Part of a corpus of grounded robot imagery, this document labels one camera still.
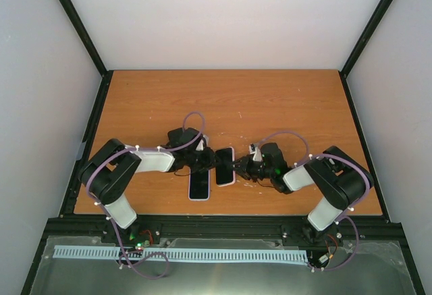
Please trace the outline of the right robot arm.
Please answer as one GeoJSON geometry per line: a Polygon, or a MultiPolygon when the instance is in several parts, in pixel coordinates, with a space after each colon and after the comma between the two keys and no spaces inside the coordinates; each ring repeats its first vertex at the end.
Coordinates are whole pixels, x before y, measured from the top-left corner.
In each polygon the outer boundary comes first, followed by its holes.
{"type": "Polygon", "coordinates": [[[245,180],[268,179],[272,187],[291,194],[315,185],[323,195],[308,214],[308,224],[317,232],[326,230],[352,211],[374,186],[372,175],[344,151],[331,146],[318,155],[309,155],[304,163],[290,167],[274,142],[250,145],[250,153],[230,165],[245,180]]]}

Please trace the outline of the black phone case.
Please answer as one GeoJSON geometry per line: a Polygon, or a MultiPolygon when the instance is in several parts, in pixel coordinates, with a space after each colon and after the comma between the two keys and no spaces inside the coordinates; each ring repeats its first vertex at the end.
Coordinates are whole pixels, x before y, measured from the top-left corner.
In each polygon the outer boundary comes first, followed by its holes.
{"type": "Polygon", "coordinates": [[[170,130],[167,133],[169,144],[171,146],[183,144],[182,136],[183,136],[184,132],[185,132],[185,130],[183,128],[176,128],[174,130],[170,130]]]}

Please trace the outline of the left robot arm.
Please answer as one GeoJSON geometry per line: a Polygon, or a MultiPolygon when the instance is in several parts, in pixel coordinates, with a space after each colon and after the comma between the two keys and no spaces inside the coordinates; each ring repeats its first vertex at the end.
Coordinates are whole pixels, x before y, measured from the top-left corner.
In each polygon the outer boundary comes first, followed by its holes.
{"type": "Polygon", "coordinates": [[[154,149],[130,146],[116,138],[108,140],[84,165],[78,179],[97,206],[117,224],[124,242],[139,238],[137,214],[128,202],[126,187],[136,173],[171,173],[189,167],[200,173],[215,166],[215,152],[208,137],[194,128],[176,128],[167,133],[168,142],[154,149]]]}

